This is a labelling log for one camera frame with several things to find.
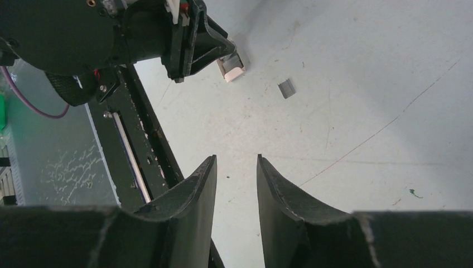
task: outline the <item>black metal frame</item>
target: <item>black metal frame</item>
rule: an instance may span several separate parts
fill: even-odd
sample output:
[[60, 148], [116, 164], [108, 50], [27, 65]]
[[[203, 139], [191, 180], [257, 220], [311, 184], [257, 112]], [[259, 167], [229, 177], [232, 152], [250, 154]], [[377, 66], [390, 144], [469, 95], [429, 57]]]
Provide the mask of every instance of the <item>black metal frame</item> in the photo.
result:
[[[113, 120], [106, 116], [108, 112], [120, 114], [152, 199], [175, 187], [184, 177], [135, 68], [118, 67], [117, 75], [119, 86], [115, 92], [102, 103], [93, 100], [88, 105], [122, 209], [132, 212], [144, 202], [134, 187], [127, 154]], [[224, 267], [213, 242], [209, 267]]]
[[266, 267], [469, 267], [471, 212], [356, 212], [333, 208], [258, 156]]
[[2, 267], [207, 268], [216, 183], [210, 156], [133, 214], [94, 206], [0, 209]]

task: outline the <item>white floor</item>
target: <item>white floor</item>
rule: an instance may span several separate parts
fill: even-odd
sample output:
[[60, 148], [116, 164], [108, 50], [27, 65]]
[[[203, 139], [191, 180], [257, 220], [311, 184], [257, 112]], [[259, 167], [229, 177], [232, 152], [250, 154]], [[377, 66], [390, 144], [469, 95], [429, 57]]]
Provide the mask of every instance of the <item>white floor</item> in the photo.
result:
[[473, 208], [471, 1], [206, 3], [249, 59], [244, 77], [227, 84], [214, 63], [174, 84], [159, 59], [136, 68], [184, 175], [218, 156], [228, 268], [264, 267], [258, 153], [347, 212]]

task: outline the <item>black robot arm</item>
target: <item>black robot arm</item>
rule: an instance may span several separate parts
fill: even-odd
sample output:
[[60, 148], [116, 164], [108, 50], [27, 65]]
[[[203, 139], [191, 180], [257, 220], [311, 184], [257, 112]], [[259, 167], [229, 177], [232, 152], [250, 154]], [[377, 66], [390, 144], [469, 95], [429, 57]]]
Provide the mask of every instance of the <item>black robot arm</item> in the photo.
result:
[[103, 101], [113, 87], [99, 77], [141, 60], [161, 58], [180, 83], [233, 53], [227, 36], [202, 0], [181, 1], [177, 18], [166, 0], [0, 1], [0, 65], [21, 58], [44, 70], [73, 106]]

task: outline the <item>green object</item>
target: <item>green object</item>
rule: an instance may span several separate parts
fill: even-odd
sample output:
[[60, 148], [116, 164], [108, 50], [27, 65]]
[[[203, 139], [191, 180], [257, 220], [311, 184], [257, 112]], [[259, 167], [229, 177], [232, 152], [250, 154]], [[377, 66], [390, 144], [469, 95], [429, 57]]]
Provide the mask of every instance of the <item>green object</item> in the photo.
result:
[[414, 190], [414, 189], [409, 189], [409, 192], [410, 192], [412, 195], [414, 195], [415, 197], [417, 197], [417, 198], [423, 198], [423, 197], [418, 196], [418, 195], [415, 193], [415, 190]]
[[0, 130], [5, 128], [7, 124], [6, 116], [5, 116], [5, 97], [0, 95]]

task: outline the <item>small metal piece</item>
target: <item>small metal piece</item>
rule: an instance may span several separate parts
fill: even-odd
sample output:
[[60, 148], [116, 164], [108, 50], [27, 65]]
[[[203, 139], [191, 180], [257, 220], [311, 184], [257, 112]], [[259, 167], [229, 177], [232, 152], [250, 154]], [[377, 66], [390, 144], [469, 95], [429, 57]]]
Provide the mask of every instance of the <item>small metal piece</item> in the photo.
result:
[[87, 0], [87, 5], [89, 7], [95, 7], [95, 0]]
[[292, 85], [292, 82], [289, 79], [279, 84], [278, 86], [279, 86], [279, 89], [281, 90], [281, 93], [284, 99], [287, 99], [290, 96], [296, 94], [296, 90], [294, 89], [294, 86]]
[[112, 113], [112, 116], [113, 116], [113, 119], [115, 120], [115, 124], [117, 125], [118, 132], [120, 132], [120, 137], [122, 138], [123, 145], [125, 146], [125, 151], [127, 152], [127, 155], [128, 155], [128, 160], [130, 161], [132, 165], [133, 173], [136, 178], [138, 189], [143, 195], [144, 201], [146, 203], [149, 203], [151, 201], [151, 198], [149, 197], [148, 190], [146, 189], [146, 185], [144, 184], [143, 177], [141, 176], [138, 163], [136, 162], [136, 159], [134, 158], [130, 142], [128, 141], [127, 134], [125, 133], [125, 129], [123, 128], [123, 125], [122, 125], [122, 120], [120, 119], [120, 115], [117, 113]]
[[247, 71], [243, 65], [242, 58], [236, 50], [230, 55], [217, 59], [217, 64], [227, 83], [232, 82]]
[[190, 25], [191, 18], [186, 14], [181, 12], [181, 17], [182, 17], [182, 26], [187, 27]]
[[104, 118], [112, 118], [112, 113], [109, 111], [104, 112]]
[[100, 69], [98, 77], [100, 81], [100, 91], [95, 95], [99, 103], [104, 102], [104, 100], [112, 96], [115, 90], [121, 85], [120, 78], [118, 78], [117, 74], [119, 69], [121, 69], [121, 67]]

